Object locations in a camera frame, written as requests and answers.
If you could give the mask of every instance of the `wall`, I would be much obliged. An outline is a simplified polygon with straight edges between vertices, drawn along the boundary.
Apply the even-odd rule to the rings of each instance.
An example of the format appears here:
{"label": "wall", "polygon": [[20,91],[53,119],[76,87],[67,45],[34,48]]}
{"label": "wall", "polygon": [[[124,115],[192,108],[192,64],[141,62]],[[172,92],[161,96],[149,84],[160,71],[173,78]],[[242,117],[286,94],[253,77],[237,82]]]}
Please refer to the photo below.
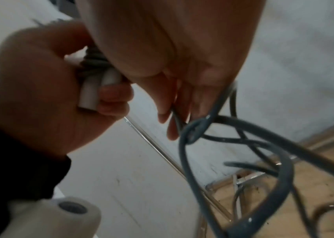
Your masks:
{"label": "wall", "polygon": [[[238,115],[299,142],[334,125],[334,0],[269,0],[249,56],[237,77]],[[165,137],[167,125],[140,89],[131,117],[176,161],[177,142]],[[229,115],[228,105],[222,114]],[[237,136],[233,129],[208,133]],[[198,181],[205,185],[236,169],[224,161],[255,162],[248,148],[204,140],[188,149]]]}
{"label": "wall", "polygon": [[[0,0],[0,42],[35,26],[32,18],[48,23],[67,17],[47,0]],[[69,156],[72,168],[59,188],[101,209],[100,238],[196,233],[198,207],[188,184],[124,120]]]}

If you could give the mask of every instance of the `tangled cable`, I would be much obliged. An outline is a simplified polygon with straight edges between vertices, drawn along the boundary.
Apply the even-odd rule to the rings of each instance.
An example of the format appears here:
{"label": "tangled cable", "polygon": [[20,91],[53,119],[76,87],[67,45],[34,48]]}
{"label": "tangled cable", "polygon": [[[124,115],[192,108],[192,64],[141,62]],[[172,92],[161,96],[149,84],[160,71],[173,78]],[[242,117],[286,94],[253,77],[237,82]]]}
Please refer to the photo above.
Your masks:
{"label": "tangled cable", "polygon": [[[101,73],[110,67],[108,60],[96,47],[89,47],[87,49],[86,56],[81,65],[83,66],[82,71],[79,73],[81,78]],[[218,115],[228,98],[230,98],[231,117]],[[314,212],[313,217],[311,219],[309,218],[301,196],[293,185],[294,164],[289,158],[289,154],[293,154],[301,160],[311,163],[317,168],[322,169],[333,176],[334,162],[322,157],[321,155],[313,153],[312,151],[309,151],[286,138],[278,136],[271,131],[238,119],[236,113],[236,83],[231,84],[223,91],[208,116],[205,118],[200,118],[186,124],[180,120],[179,115],[173,108],[172,112],[180,134],[178,149],[186,179],[193,191],[194,196],[196,197],[203,216],[217,238],[252,237],[278,210],[290,193],[293,195],[300,218],[302,219],[308,234],[311,238],[318,238],[318,221],[322,215],[334,210],[334,203],[319,207],[316,212]],[[222,124],[234,127],[240,138],[225,138],[204,134],[212,124]],[[264,141],[248,139],[245,132],[253,134]],[[274,188],[263,200],[263,202],[256,207],[256,209],[239,220],[235,216],[234,222],[225,230],[220,227],[210,209],[210,206],[207,204],[204,196],[202,195],[200,186],[192,173],[187,159],[186,146],[195,143],[200,138],[220,143],[247,145],[262,161],[266,163],[266,165],[269,166],[269,168],[241,162],[225,162],[224,165],[260,171],[278,179]],[[263,154],[259,148],[266,149],[277,155],[280,159],[281,165],[273,163],[273,161],[270,160],[268,156]],[[243,190],[244,187],[237,191],[234,196],[233,204]]]}

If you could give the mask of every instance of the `person's left hand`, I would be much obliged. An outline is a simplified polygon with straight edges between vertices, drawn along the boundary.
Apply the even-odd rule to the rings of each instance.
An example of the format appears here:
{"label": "person's left hand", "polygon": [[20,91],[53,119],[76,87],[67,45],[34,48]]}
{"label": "person's left hand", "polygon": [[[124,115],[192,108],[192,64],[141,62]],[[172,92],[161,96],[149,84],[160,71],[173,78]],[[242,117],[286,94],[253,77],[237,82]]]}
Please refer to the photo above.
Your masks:
{"label": "person's left hand", "polygon": [[0,129],[39,152],[63,156],[126,116],[128,82],[102,87],[98,112],[77,107],[76,67],[66,60],[93,41],[81,22],[21,30],[0,46]]}

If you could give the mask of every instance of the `light wood floor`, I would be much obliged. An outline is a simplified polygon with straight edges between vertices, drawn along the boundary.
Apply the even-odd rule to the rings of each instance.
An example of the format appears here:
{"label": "light wood floor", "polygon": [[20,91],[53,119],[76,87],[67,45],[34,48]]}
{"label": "light wood floor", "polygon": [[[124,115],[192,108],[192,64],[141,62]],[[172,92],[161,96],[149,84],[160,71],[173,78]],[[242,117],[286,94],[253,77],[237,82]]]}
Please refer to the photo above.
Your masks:
{"label": "light wood floor", "polygon": [[[329,159],[334,160],[334,148],[323,153]],[[272,177],[260,179],[271,189],[275,184]],[[306,162],[299,162],[295,165],[295,186],[299,189],[303,201],[306,205],[309,215],[312,214],[315,207],[320,204],[334,202],[334,177],[320,171]],[[233,185],[227,185],[218,189],[214,197],[220,201],[231,213],[231,201],[234,195]],[[255,208],[265,198],[265,192],[262,187],[252,186],[245,190],[242,202],[242,213],[246,214]],[[221,225],[226,226],[228,222],[214,211]],[[330,212],[321,219],[319,224],[320,237],[334,238],[334,212]],[[215,237],[208,228],[207,238]],[[308,238],[295,203],[290,195],[283,206],[274,214],[268,222],[261,228],[255,236],[257,238]]]}

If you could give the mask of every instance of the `white plug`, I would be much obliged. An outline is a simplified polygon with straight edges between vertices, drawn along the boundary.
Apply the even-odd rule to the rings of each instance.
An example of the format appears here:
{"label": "white plug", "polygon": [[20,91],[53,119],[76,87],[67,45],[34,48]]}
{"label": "white plug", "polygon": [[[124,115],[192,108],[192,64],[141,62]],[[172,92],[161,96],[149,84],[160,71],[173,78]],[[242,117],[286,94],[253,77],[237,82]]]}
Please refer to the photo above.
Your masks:
{"label": "white plug", "polygon": [[78,107],[96,111],[99,104],[98,90],[100,86],[119,84],[121,81],[121,73],[112,67],[107,69],[104,73],[87,77],[81,87]]}

